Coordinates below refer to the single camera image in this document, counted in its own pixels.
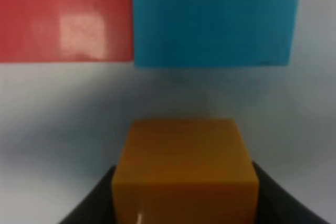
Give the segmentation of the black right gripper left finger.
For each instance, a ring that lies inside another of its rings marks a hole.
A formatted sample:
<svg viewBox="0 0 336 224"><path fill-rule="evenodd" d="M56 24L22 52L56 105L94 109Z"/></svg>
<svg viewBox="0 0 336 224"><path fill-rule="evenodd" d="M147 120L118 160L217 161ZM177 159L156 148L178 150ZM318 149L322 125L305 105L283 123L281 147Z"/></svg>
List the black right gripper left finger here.
<svg viewBox="0 0 336 224"><path fill-rule="evenodd" d="M116 167L112 166L85 199L60 223L61 224L115 224L111 182Z"/></svg>

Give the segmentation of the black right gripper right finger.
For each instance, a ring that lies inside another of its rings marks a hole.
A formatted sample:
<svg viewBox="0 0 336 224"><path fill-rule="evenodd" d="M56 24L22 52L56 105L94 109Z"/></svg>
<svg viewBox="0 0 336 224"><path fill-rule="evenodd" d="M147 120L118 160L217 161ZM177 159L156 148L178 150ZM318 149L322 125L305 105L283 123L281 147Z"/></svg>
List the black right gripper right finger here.
<svg viewBox="0 0 336 224"><path fill-rule="evenodd" d="M257 163L259 179L256 223L327 223L277 184Z"/></svg>

